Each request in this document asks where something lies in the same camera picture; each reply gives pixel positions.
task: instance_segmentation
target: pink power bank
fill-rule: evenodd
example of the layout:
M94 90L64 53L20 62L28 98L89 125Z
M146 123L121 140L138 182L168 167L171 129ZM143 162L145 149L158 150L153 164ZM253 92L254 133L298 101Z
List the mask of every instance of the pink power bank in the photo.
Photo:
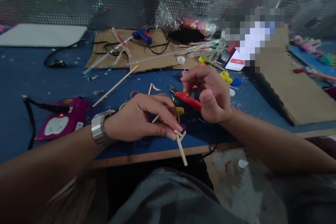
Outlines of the pink power bank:
M59 100L56 105L69 106L68 114L51 113L37 133L35 140L53 140L83 127L88 103L81 97Z

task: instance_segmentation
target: red utility knife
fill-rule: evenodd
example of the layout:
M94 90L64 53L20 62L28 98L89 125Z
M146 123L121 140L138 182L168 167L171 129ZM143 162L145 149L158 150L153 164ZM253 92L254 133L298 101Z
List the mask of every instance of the red utility knife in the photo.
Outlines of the red utility knife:
M184 92L181 92L180 90L177 90L173 86L169 85L168 90L172 92L176 97L181 99L184 103L188 104L192 109L196 110L198 113L201 112L201 103L197 100L195 100L192 97L187 97Z

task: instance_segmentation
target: floor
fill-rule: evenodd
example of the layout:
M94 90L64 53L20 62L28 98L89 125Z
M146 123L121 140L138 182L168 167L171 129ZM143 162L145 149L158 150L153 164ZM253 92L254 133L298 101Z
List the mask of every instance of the floor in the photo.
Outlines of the floor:
M248 165L239 167L239 160ZM251 224L288 223L285 206L265 175L269 169L246 149L214 152L205 162L222 206Z

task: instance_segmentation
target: wooden table edge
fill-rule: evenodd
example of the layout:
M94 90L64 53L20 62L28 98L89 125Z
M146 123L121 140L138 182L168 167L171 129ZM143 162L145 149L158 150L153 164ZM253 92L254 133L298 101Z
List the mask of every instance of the wooden table edge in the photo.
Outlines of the wooden table edge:
M318 131L308 131L308 132L301 132L297 133L303 138L310 138L310 137L319 137L319 136L326 136L326 135L336 135L336 128L331 129L322 129ZM194 155L194 154L201 154L207 153L215 145L204 145L198 147L191 147L191 148L184 148L184 153L186 156ZM217 146L217 151L226 151L235 148L244 147L240 142L230 142L230 143L220 143ZM144 154L137 154L131 156L122 156L122 157L112 157L108 159L100 159L95 160L91 163L89 168L96 169L96 168L105 168L111 166L120 166L120 165L128 165L132 163L140 163L140 162L147 162L147 161L154 161L160 159L168 159L168 158L176 158L181 156L179 149L175 150L165 150L161 152L151 152L151 153L144 153Z

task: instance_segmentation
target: wristwatch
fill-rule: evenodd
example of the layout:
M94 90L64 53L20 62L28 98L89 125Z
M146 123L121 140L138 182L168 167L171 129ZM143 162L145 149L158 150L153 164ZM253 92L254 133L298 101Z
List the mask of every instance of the wristwatch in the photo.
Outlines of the wristwatch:
M116 142L116 140L113 140L107 136L104 128L105 118L110 117L115 113L116 113L115 110L108 110L105 112L101 112L95 115L91 120L92 137L98 145L109 146Z

